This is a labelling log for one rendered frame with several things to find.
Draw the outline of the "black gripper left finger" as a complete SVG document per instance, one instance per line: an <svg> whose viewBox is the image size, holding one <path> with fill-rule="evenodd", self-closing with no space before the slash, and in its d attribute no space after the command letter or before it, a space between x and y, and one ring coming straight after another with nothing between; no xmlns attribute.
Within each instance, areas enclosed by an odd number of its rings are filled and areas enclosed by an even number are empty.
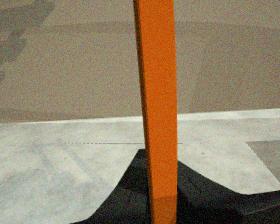
<svg viewBox="0 0 280 224"><path fill-rule="evenodd" d="M151 224L145 149L137 151L115 186L91 217L72 224Z"/></svg>

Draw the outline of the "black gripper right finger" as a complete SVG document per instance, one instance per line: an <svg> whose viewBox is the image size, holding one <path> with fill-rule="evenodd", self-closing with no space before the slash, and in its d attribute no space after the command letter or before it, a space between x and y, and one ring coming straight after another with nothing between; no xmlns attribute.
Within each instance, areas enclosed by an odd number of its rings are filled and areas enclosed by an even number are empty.
<svg viewBox="0 0 280 224"><path fill-rule="evenodd" d="M177 160L176 224L280 224L280 190L237 193Z"/></svg>

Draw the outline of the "orange handle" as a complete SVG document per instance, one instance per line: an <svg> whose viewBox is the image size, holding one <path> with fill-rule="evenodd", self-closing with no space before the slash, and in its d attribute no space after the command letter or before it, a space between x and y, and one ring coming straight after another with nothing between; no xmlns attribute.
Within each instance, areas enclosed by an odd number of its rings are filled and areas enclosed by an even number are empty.
<svg viewBox="0 0 280 224"><path fill-rule="evenodd" d="M173 0L132 0L151 224L176 224L177 72Z"/></svg>

